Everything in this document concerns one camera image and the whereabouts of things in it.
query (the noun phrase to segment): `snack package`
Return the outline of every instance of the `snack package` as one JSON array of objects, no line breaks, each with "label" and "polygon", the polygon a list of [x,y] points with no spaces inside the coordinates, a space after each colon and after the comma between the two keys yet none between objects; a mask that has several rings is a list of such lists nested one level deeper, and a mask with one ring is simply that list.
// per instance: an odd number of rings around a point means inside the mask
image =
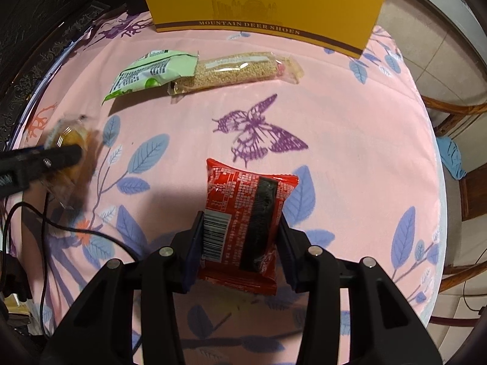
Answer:
[{"label": "snack package", "polygon": [[249,173],[213,159],[206,164],[208,198],[199,277],[275,295],[277,227],[298,177]]},{"label": "snack package", "polygon": [[191,77],[198,55],[178,50],[153,50],[118,74],[102,104],[125,93],[162,86],[181,77]]},{"label": "snack package", "polygon": [[272,52],[239,53],[199,61],[193,77],[170,83],[169,94],[178,95],[212,87],[273,79],[297,84],[302,76],[303,70],[294,59],[277,56]]},{"label": "snack package", "polygon": [[67,167],[41,180],[64,208],[70,208],[71,195],[75,192],[75,188],[76,191],[80,188],[79,180],[83,175],[83,169],[86,169],[88,148],[92,144],[95,133],[90,129],[91,124],[91,120],[86,116],[61,119],[44,143],[45,149],[77,144],[83,150],[83,157],[76,166]]}]

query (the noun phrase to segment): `red wrapper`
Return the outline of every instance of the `red wrapper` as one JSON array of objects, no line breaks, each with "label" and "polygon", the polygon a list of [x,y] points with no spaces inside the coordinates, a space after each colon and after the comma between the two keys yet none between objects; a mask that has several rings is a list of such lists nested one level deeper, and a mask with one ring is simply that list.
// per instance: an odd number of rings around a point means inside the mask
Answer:
[{"label": "red wrapper", "polygon": [[298,177],[249,173],[213,159],[206,163],[208,198],[199,277],[275,295],[277,227]]}]

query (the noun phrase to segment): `green wrapper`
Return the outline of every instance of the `green wrapper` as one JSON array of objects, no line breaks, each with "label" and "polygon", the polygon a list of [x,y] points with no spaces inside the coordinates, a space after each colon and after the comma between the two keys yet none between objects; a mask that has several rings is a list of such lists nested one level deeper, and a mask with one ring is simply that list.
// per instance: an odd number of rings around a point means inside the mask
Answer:
[{"label": "green wrapper", "polygon": [[133,62],[115,79],[102,104],[129,92],[162,86],[181,77],[192,77],[198,55],[178,50],[153,50]]}]

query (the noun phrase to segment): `cardboard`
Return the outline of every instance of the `cardboard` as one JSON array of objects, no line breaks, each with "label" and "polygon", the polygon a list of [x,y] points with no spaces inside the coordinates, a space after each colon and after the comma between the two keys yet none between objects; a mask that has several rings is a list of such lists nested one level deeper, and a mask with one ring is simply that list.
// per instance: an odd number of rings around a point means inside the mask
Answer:
[{"label": "cardboard", "polygon": [[277,35],[359,57],[384,0],[146,0],[157,31]]}]

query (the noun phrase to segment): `blue cloth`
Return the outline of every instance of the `blue cloth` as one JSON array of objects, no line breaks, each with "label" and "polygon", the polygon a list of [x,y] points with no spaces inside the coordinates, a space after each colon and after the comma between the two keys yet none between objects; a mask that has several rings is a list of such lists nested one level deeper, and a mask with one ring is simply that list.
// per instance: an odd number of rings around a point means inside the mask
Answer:
[{"label": "blue cloth", "polygon": [[462,156],[455,142],[450,137],[444,136],[437,137],[436,143],[440,151],[441,161],[451,176],[456,180],[465,177],[467,172],[462,169]]}]

